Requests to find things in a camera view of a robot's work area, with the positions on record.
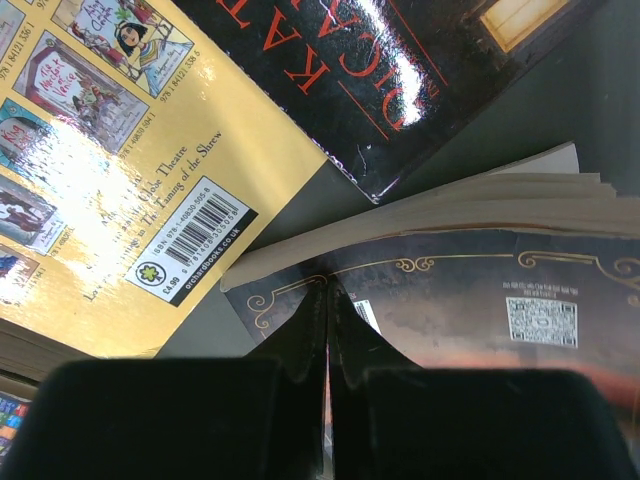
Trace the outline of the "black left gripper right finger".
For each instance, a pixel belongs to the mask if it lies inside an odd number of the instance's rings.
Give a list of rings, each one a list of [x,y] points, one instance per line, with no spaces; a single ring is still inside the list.
[[[339,479],[635,479],[614,414],[561,369],[423,368],[327,287]]]

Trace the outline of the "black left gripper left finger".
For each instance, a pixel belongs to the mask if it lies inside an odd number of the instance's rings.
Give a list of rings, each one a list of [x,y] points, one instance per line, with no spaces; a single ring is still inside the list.
[[[327,293],[236,358],[87,360],[40,386],[5,479],[313,479]]]

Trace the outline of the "dark Tale of Two Cities book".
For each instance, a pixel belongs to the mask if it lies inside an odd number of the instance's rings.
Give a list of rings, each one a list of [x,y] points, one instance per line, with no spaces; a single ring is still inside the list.
[[[220,288],[263,341],[334,280],[419,365],[574,370],[639,431],[639,201],[573,144],[245,254]]]

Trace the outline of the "black Storey Treehouse book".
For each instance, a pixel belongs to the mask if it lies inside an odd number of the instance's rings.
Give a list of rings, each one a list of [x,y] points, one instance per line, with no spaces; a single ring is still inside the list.
[[[33,385],[1,374],[1,463],[37,393]]]

